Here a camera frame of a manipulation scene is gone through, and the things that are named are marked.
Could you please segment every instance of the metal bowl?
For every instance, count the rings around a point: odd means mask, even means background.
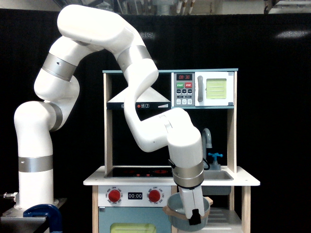
[[[181,202],[180,194],[175,193],[171,195],[167,201],[167,206],[170,210],[177,213],[177,215],[169,215],[170,223],[177,229],[186,231],[186,232],[195,232],[204,228],[207,224],[207,218],[210,211],[210,205],[208,200],[203,198],[204,203],[204,217],[201,217],[201,223],[197,225],[190,225],[189,220],[186,218],[185,210]]]

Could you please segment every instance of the gray faucet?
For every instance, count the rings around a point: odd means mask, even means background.
[[[202,147],[203,147],[203,158],[206,158],[206,148],[212,148],[212,137],[208,128],[202,131]]]

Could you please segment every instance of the toy microwave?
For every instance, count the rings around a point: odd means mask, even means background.
[[[172,106],[233,106],[233,71],[172,73]]]

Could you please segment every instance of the white robotic arm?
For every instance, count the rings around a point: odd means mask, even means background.
[[[29,208],[53,202],[49,131],[64,125],[75,104],[79,84],[73,73],[80,60],[106,49],[113,53],[128,82],[124,114],[135,141],[146,152],[168,145],[173,178],[180,186],[186,217],[194,219],[196,224],[200,215],[204,215],[200,186],[204,180],[201,134],[182,109],[140,121],[136,100],[156,81],[158,70],[137,30],[115,13],[78,5],[65,7],[57,25],[62,37],[52,45],[35,82],[35,92],[44,102],[25,103],[15,114],[20,206]],[[34,200],[33,190],[50,195]]]

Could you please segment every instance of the blue faucet handle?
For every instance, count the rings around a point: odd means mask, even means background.
[[[217,161],[217,156],[219,157],[223,157],[223,154],[219,154],[219,153],[208,153],[209,156],[212,156],[214,158],[214,161]]]

